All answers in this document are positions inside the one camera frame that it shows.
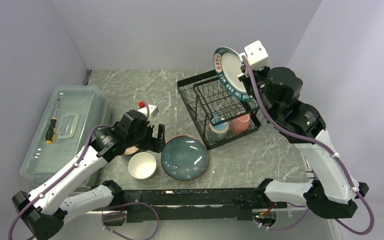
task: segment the screwdriver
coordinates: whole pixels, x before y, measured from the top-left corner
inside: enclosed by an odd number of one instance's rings
[[[57,123],[57,118],[55,116],[57,115],[57,109],[58,109],[58,104],[60,103],[60,99],[56,101],[56,107],[55,107],[55,112],[53,113],[53,118],[50,119],[50,124],[49,127],[47,128],[46,134],[45,134],[45,142],[47,144],[50,144],[54,141],[55,138],[55,126]]]

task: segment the cup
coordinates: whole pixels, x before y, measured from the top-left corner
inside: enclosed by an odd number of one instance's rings
[[[243,113],[244,113],[243,111],[240,111],[236,115],[240,115]],[[251,116],[251,114],[248,113],[248,114],[245,114],[243,116],[240,116],[240,117],[233,119],[232,123],[231,123],[230,130],[236,135],[241,134],[241,133],[245,132],[246,130],[248,130],[248,128],[250,127],[250,123],[251,123],[251,117],[250,116]]]
[[[214,116],[214,118],[211,120],[213,124],[219,123],[223,121],[224,118]],[[220,142],[221,140],[226,138],[226,135],[228,134],[229,131],[229,123],[224,122],[219,125],[213,126],[212,124],[209,125],[209,134],[208,134],[208,140],[211,143],[217,143]]]

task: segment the marble countertop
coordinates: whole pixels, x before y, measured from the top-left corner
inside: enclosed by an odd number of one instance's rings
[[[158,106],[155,123],[165,124],[166,141],[183,134],[201,139],[177,92],[176,82],[209,70],[93,70],[88,84],[97,86],[108,97],[111,124],[119,121],[125,112],[138,109],[138,102],[145,100]],[[99,170],[98,184],[114,180],[126,190],[151,190],[254,188],[265,178],[306,182],[306,168],[300,152],[267,124],[260,112],[257,116],[260,129],[209,150],[207,170],[194,180],[179,181],[169,177],[161,167],[160,154],[151,152],[157,160],[157,169],[151,178],[133,178],[128,170],[131,156],[118,156]]]

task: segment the plate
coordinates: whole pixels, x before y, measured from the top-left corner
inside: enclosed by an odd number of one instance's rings
[[[244,84],[239,81],[238,75],[241,71],[241,60],[239,54],[225,46],[217,48],[214,52],[214,69],[221,84],[235,98],[243,102],[249,102],[252,98],[248,95]]]
[[[180,181],[190,181],[201,176],[208,162],[205,145],[194,136],[175,136],[161,152],[162,169],[167,175]]]

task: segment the black wire dish rack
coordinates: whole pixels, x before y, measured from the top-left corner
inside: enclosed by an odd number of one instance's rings
[[[215,70],[180,80],[177,82],[177,89],[208,150],[256,132],[261,126],[257,119],[259,107],[255,100],[244,102],[231,95],[219,81]],[[235,134],[229,129],[223,140],[209,140],[210,124],[217,126],[246,114],[250,114],[251,118],[247,131]],[[224,120],[214,123],[214,116]]]

